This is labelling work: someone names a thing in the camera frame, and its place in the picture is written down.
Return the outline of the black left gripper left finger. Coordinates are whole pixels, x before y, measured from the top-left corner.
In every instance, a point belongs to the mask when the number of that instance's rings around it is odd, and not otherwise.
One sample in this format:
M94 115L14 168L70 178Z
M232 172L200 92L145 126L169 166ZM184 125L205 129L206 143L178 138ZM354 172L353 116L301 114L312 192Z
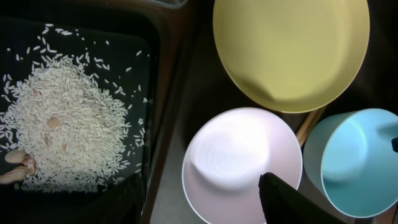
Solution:
M258 186L267 224L345 224L271 172L260 176Z

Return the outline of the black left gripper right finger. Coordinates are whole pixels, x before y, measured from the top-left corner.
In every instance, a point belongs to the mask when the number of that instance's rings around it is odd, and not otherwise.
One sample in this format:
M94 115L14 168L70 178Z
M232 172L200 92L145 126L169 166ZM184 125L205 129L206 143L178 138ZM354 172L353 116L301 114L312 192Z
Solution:
M392 148L395 152L398 152L398 137L391 140Z

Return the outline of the light blue bowl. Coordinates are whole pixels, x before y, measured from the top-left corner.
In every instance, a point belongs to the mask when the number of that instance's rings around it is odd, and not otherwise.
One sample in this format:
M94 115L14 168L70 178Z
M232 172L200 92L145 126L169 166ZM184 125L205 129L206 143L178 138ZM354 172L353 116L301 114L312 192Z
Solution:
M397 115L370 108L320 121L304 145L303 165L314 186L341 213L379 215L397 202Z

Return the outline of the white pink bowl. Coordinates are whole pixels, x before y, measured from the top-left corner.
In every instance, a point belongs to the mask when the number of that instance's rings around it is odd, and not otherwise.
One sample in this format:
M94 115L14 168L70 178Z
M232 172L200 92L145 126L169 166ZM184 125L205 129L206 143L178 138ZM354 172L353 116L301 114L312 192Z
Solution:
M187 147L182 185L192 210L206 223L265 223L259 179L271 172L298 189L302 151L280 117L236 108L207 122Z

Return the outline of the pile of rice grains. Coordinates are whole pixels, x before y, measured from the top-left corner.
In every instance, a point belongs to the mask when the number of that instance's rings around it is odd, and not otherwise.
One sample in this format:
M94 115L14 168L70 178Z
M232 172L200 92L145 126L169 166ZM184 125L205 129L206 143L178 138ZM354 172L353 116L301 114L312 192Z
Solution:
M24 149L35 174L11 184L28 192L107 191L122 182L128 107L85 73L72 56L45 56L25 80L1 75L1 175L18 164L8 152Z

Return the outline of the black waste tray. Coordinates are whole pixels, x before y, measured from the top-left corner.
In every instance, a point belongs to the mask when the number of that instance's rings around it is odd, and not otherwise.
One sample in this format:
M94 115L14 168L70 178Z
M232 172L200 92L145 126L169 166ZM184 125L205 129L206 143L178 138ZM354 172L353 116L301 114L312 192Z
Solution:
M1 3L1 75L25 80L45 56L72 56L85 73L128 107L129 165L107 191L26 192L1 187L1 222L139 223L147 197L159 35L135 12L52 1Z

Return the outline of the clear plastic waste bin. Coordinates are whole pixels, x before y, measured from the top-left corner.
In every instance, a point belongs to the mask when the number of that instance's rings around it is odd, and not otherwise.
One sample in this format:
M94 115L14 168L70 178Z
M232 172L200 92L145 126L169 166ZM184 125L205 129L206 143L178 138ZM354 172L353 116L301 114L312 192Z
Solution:
M180 9L188 2L188 0L141 0L141 1L156 6L161 6L167 9Z

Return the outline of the right wooden chopstick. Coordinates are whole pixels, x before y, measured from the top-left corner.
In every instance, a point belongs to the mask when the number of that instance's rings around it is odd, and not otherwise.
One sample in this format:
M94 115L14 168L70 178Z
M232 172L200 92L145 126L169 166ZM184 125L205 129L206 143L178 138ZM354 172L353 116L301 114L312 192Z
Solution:
M305 134L303 135L302 139L299 141L300 146L304 145L304 142L307 140L308 135L310 134L311 130L315 127L315 125L317 124L318 120L320 119L321 115L323 114L323 112L325 111L326 106L321 107L318 110L318 114L316 115L315 119L312 121L312 123L310 124L310 126L308 127L308 129L306 130Z

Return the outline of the wooden chopstick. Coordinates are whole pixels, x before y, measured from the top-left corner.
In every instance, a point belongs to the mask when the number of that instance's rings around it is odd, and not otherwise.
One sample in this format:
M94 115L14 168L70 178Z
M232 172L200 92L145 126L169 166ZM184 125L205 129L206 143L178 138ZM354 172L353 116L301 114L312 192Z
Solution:
M298 141L300 141L305 134L306 130L312 123L312 121L315 119L316 115L318 114L318 110L313 110L309 112L308 116L304 119L303 123L299 127L298 131L296 132L296 138Z
M306 130L305 134L303 135L302 139L299 141L300 146L304 145L304 142L307 140L308 135L310 134L311 130L315 127L315 125L317 124L318 120L320 119L321 115L323 114L323 112L325 111L326 106L321 107L318 110L318 114L316 115L315 119L312 121L312 123L310 124L310 126L308 127L308 129Z

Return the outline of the left wooden chopstick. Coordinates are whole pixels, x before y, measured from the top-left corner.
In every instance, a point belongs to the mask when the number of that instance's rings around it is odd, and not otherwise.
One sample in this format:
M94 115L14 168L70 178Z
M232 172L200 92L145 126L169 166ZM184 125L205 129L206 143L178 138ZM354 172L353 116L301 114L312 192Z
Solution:
M298 131L296 132L296 138L298 141L300 141L305 134L306 130L312 123L312 121L315 119L316 115L318 114L318 110L313 110L309 112L308 116L304 119L303 123L299 127Z

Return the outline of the yellow plate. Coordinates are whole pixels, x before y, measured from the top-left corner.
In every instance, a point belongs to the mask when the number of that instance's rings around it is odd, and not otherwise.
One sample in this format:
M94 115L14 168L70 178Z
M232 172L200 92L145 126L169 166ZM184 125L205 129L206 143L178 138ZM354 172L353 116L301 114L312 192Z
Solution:
M353 82L370 33L367 0L216 0L213 35L230 79L250 99L304 113Z

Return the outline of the dark brown serving tray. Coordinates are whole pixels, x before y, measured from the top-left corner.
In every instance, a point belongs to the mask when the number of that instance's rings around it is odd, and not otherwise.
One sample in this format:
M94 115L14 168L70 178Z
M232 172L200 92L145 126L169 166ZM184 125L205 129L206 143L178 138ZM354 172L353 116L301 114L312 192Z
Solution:
M193 35L187 39L178 65L181 85L172 97L169 127L159 141L153 183L143 223L200 223L182 188L181 169L186 148L195 133L212 117L238 107L254 106L229 79L213 38L213 1L199 1ZM351 86L324 116L382 108L397 111L397 2L369 1L371 31L368 52Z

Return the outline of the peanut pieces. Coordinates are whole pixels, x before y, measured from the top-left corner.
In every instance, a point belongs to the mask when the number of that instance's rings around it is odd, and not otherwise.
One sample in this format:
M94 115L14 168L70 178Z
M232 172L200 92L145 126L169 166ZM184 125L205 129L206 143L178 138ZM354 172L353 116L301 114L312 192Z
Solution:
M8 152L5 161L19 166L1 175L1 185L24 180L27 174L35 174L35 160L24 149L15 149Z

